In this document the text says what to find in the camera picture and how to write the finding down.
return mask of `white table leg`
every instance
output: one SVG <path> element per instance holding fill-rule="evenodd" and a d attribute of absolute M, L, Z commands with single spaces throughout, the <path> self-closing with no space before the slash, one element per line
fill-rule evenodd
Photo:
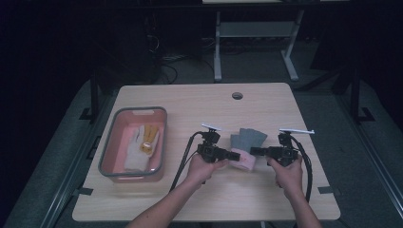
<path fill-rule="evenodd" d="M 292 33 L 290 36 L 290 39 L 291 39 L 290 44 L 288 45 L 287 49 L 281 51 L 282 59 L 284 60 L 284 64 L 287 67 L 288 74 L 290 75 L 290 78 L 292 81 L 297 81 L 298 75 L 297 75 L 296 69 L 294 68 L 293 62 L 291 61 L 290 56 L 291 56 L 291 52 L 294 47 L 294 43 L 296 42 L 296 39 L 297 39 L 298 30 L 299 30 L 300 23 L 302 21 L 303 13 L 304 13 L 303 9 L 298 12 L 298 16 L 297 16 L 296 22 L 294 23 L 293 30 L 292 30 Z"/>
<path fill-rule="evenodd" d="M 220 58 L 220 12 L 217 12 L 216 23 L 216 51 L 214 53 L 214 82 L 220 82 L 221 77 L 221 58 Z"/>

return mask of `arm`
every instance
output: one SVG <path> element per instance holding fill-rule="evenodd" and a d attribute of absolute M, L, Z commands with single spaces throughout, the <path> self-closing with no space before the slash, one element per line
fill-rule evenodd
<path fill-rule="evenodd" d="M 228 161 L 206 163 L 202 156 L 194 155 L 183 182 L 159 202 L 138 215 L 126 227 L 167 227 L 202 183 L 210 179 L 215 170 L 224 167 L 227 163 Z"/>
<path fill-rule="evenodd" d="M 322 227 L 302 191 L 302 157 L 298 156 L 298 159 L 287 167 L 281 166 L 271 158 L 267 158 L 267 161 L 276 171 L 277 185 L 284 189 L 284 195 L 293 207 L 298 227 Z"/>

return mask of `cable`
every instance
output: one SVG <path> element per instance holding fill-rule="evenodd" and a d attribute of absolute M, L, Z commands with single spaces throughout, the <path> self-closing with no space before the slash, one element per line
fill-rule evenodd
<path fill-rule="evenodd" d="M 168 84 L 168 77 L 163 72 L 161 74 L 161 80 L 163 81 L 163 84 Z"/>
<path fill-rule="evenodd" d="M 308 185 L 306 186 L 306 193 L 305 193 L 305 199 L 307 202 L 309 202 L 309 199 L 311 198 L 311 191 L 312 191 L 312 181 L 313 181 L 313 175 L 312 175 L 312 164 L 311 160 L 309 159 L 308 155 L 305 153 L 304 148 L 302 147 L 302 144 L 296 140 L 293 136 L 289 135 L 291 140 L 293 140 L 298 147 L 299 152 L 302 155 L 303 161 L 305 162 L 305 167 L 306 171 L 308 174 Z"/>
<path fill-rule="evenodd" d="M 216 39 L 210 37 L 210 38 L 201 38 L 201 41 L 211 41 L 209 44 L 207 45 L 203 45 L 201 48 L 203 49 L 210 49 L 211 47 L 213 47 L 216 44 Z"/>
<path fill-rule="evenodd" d="M 269 224 L 270 227 L 272 227 L 272 228 L 277 228 L 277 227 L 275 226 L 275 224 L 274 224 L 273 222 L 271 222 L 271 221 L 267 221 L 267 224 Z"/>
<path fill-rule="evenodd" d="M 193 152 L 193 154 L 190 155 L 190 157 L 186 160 L 184 165 L 187 165 L 187 163 L 192 159 L 193 155 L 195 155 L 198 151 Z"/>
<path fill-rule="evenodd" d="M 182 157 L 182 160 L 181 160 L 181 164 L 179 165 L 178 172 L 177 172 L 177 174 L 175 176 L 174 181 L 172 182 L 172 185 L 171 185 L 171 188 L 169 189 L 169 192 L 174 190 L 174 188 L 176 187 L 178 179 L 181 176 L 181 173 L 182 173 L 182 171 L 183 171 L 183 169 L 184 169 L 184 167 L 186 165 L 187 155 L 189 154 L 189 150 L 190 150 L 190 147 L 192 146 L 192 142 L 193 142 L 193 140 L 195 139 L 195 137 L 197 135 L 202 135 L 202 132 L 201 131 L 196 132 L 195 134 L 193 134 L 189 138 L 189 142 L 187 142 L 187 146 L 186 146 L 186 149 L 184 150 L 183 157 Z"/>
<path fill-rule="evenodd" d="M 174 55 L 174 56 L 164 56 L 163 60 L 166 61 L 166 64 L 172 64 L 176 61 L 183 60 L 188 58 L 187 55 Z"/>
<path fill-rule="evenodd" d="M 202 62 L 204 62 L 205 64 L 207 64 L 208 65 L 208 67 L 210 67 L 210 69 L 213 71 L 213 73 L 214 73 L 214 68 L 207 62 L 207 61 L 205 61 L 205 60 L 203 60 L 203 59 L 200 59 L 200 61 L 202 61 Z"/>
<path fill-rule="evenodd" d="M 346 228 L 351 228 L 351 227 L 347 224 L 347 222 L 344 221 L 343 219 L 338 218 L 338 221 L 339 221 L 341 224 L 343 224 Z"/>
<path fill-rule="evenodd" d="M 112 55 L 109 51 L 107 51 L 104 47 L 102 47 L 100 44 L 98 44 L 98 42 L 96 42 L 94 39 L 91 39 L 91 41 L 94 43 L 94 45 L 96 47 L 98 47 L 101 51 L 103 51 L 107 56 L 109 56 L 111 59 L 113 59 L 114 61 L 116 61 L 116 63 L 118 63 L 119 65 L 121 65 L 123 68 L 125 68 L 129 73 L 133 74 L 133 75 L 137 75 L 133 72 L 133 70 L 130 69 L 130 67 L 128 65 L 126 65 L 124 62 L 122 62 L 121 60 L 119 60 L 117 57 L 115 57 L 114 55 Z"/>
<path fill-rule="evenodd" d="M 157 41 L 157 45 L 154 47 L 154 49 L 150 49 L 149 51 L 151 51 L 152 53 L 156 53 L 158 48 L 160 47 L 160 40 L 158 39 L 157 36 L 154 35 L 147 35 L 148 38 L 154 38 Z"/>

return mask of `table surface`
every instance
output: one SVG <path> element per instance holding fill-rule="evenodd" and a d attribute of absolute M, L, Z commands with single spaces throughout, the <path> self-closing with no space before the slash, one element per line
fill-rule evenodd
<path fill-rule="evenodd" d="M 234 92 L 243 95 L 232 98 Z M 98 171 L 114 113 L 124 107 L 162 106 L 167 111 L 164 176 L 157 182 L 114 183 Z M 287 84 L 137 85 L 121 88 L 106 129 L 89 168 L 85 188 L 73 218 L 80 221 L 132 220 L 169 191 L 189 137 L 204 131 L 201 123 L 223 130 L 217 146 L 230 149 L 230 135 L 240 128 L 253 128 L 268 135 L 263 147 L 279 145 L 280 128 L 306 129 L 296 100 Z M 313 166 L 310 204 L 319 219 L 338 219 L 340 211 L 333 194 L 320 194 L 318 187 L 329 186 L 309 135 L 295 135 L 304 146 Z M 201 138 L 196 138 L 195 151 Z M 179 182 L 186 174 L 187 166 Z M 303 188 L 307 176 L 304 172 Z M 253 172 L 227 166 L 214 173 L 174 218 L 176 221 L 236 221 L 295 219 L 282 189 L 275 183 L 274 170 L 258 157 Z"/>

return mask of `black cable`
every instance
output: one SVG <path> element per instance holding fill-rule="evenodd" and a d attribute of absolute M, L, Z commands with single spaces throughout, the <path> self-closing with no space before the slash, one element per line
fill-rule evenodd
<path fill-rule="evenodd" d="M 182 173 L 182 171 L 183 171 L 183 169 L 184 169 L 184 166 L 186 165 L 187 155 L 189 154 L 189 150 L 190 150 L 190 147 L 192 146 L 192 142 L 193 142 L 193 140 L 195 139 L 195 137 L 196 137 L 197 135 L 199 135 L 199 134 L 201 135 L 202 132 L 201 132 L 201 131 L 198 131 L 198 132 L 196 132 L 195 134 L 193 134 L 193 135 L 189 138 L 189 141 L 187 142 L 186 149 L 184 150 L 184 153 L 183 153 L 183 157 L 182 157 L 182 160 L 181 160 L 181 164 L 179 165 L 178 172 L 177 172 L 177 174 L 176 174 L 176 176 L 175 176 L 174 181 L 172 182 L 172 185 L 171 185 L 171 188 L 169 189 L 169 192 L 171 192 L 172 190 L 174 190 L 174 188 L 176 187 L 176 184 L 177 184 L 177 182 L 178 182 L 178 179 L 179 179 L 179 177 L 181 176 L 181 173 Z"/>
<path fill-rule="evenodd" d="M 271 226 L 272 228 L 277 228 L 277 227 L 275 226 L 275 224 L 274 224 L 273 222 L 271 222 L 271 221 L 267 221 L 267 224 L 269 224 L 269 226 Z"/>
<path fill-rule="evenodd" d="M 165 73 L 162 73 L 161 80 L 163 81 L 163 84 L 168 84 L 168 76 L 166 76 Z"/>
<path fill-rule="evenodd" d="M 214 39 L 214 43 L 212 43 L 208 47 L 202 47 L 201 48 L 201 53 L 202 54 L 207 54 L 207 53 L 211 53 L 211 52 L 216 51 L 216 39 L 215 38 L 212 38 L 212 39 Z M 222 44 L 224 42 L 226 42 L 227 40 L 228 40 L 228 38 L 220 38 L 220 45 L 222 46 Z"/>
<path fill-rule="evenodd" d="M 136 74 L 131 68 L 122 62 L 120 59 L 118 59 L 116 56 L 112 55 L 108 50 L 106 50 L 104 47 L 102 47 L 98 42 L 96 42 L 94 39 L 91 39 L 91 41 L 94 43 L 96 47 L 98 47 L 101 51 L 103 51 L 107 56 L 109 56 L 112 60 L 114 60 L 116 63 L 118 63 L 120 66 L 122 66 L 124 69 L 126 69 L 130 74 L 133 75 L 138 75 Z"/>
<path fill-rule="evenodd" d="M 351 226 L 349 226 L 349 225 L 347 224 L 347 222 L 344 221 L 343 219 L 338 218 L 338 221 L 339 221 L 341 224 L 343 224 L 343 226 L 345 226 L 346 228 L 351 228 Z"/>
<path fill-rule="evenodd" d="M 169 57 L 163 58 L 163 65 L 174 64 L 179 61 L 192 59 L 191 56 L 189 56 L 189 55 L 178 55 L 177 57 L 171 57 L 171 59 L 168 59 L 168 58 Z"/>
<path fill-rule="evenodd" d="M 187 165 L 187 163 L 192 159 L 193 155 L 195 155 L 198 151 L 193 152 L 193 154 L 190 155 L 190 157 L 186 160 L 184 165 Z"/>
<path fill-rule="evenodd" d="M 207 61 L 205 61 L 205 60 L 203 60 L 203 59 L 200 59 L 200 61 L 202 61 L 202 62 L 204 62 L 205 64 L 207 64 L 208 67 L 210 67 L 211 71 L 213 71 L 213 73 L 214 73 L 214 68 L 213 68 Z"/>
<path fill-rule="evenodd" d="M 304 148 L 302 147 L 302 144 L 296 140 L 293 136 L 290 135 L 291 140 L 293 140 L 297 147 L 299 152 L 302 155 L 303 161 L 305 162 L 305 167 L 306 171 L 308 174 L 308 185 L 306 186 L 306 193 L 305 193 L 305 199 L 307 202 L 309 202 L 309 199 L 311 198 L 311 191 L 312 191 L 312 182 L 313 182 L 313 175 L 312 175 L 312 164 L 311 160 L 309 159 L 308 155 L 305 153 Z"/>

